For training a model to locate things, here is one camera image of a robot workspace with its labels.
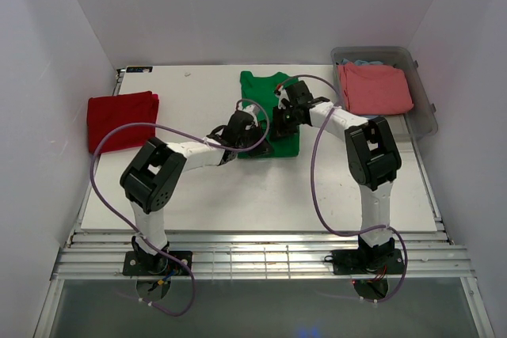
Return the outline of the green t-shirt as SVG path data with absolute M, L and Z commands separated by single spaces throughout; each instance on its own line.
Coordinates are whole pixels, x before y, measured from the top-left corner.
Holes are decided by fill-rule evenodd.
M 272 140 L 271 132 L 273 130 L 273 109 L 278 105 L 278 98 L 274 91 L 275 88 L 287 80 L 289 76 L 282 72 L 277 72 L 272 76 L 258 77 L 251 71 L 242 71 L 240 74 L 240 85 L 242 98 L 257 102 L 266 112 L 269 118 L 269 134 L 266 141 L 271 145 L 273 151 L 261 156 L 252 157 L 248 153 L 238 155 L 241 159 L 268 159 L 268 158 L 295 158 L 299 155 L 299 131 L 295 135 L 280 140 Z

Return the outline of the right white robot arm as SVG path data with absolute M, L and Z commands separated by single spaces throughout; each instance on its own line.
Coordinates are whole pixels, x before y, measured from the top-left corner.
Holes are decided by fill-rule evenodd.
M 327 132 L 345 144 L 348 168 L 360 189 L 361 228 L 357 249 L 334 250 L 336 274 L 399 273 L 401 253 L 391 228 L 391 190 L 402 159 L 389 123 L 356 116 L 325 97 L 314 97 L 303 81 L 279 84 L 274 94 L 271 139 L 294 135 L 301 125 Z

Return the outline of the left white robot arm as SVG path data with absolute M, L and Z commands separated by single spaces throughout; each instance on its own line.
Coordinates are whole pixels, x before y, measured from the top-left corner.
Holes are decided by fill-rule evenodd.
M 137 261 L 151 274 L 163 272 L 169 247 L 163 208 L 170 201 L 182 173 L 233 161 L 238 149 L 250 156 L 273 152 L 258 121 L 259 107 L 251 104 L 234 111 L 204 142 L 168 143 L 149 139 L 120 177 L 139 232 L 132 238 Z

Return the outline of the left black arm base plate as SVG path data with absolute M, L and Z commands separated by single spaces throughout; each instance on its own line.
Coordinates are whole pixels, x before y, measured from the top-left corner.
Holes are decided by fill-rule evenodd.
M 129 251 L 124 257 L 122 275 L 124 276 L 161 276 L 188 275 L 189 272 L 174 260 L 166 256 L 155 256 Z

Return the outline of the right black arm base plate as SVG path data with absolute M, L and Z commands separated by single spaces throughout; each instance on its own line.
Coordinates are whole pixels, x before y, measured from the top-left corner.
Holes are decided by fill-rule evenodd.
M 402 252 L 393 240 L 375 247 L 361 242 L 357 249 L 335 249 L 324 262 L 332 264 L 335 275 L 401 275 L 405 267 Z

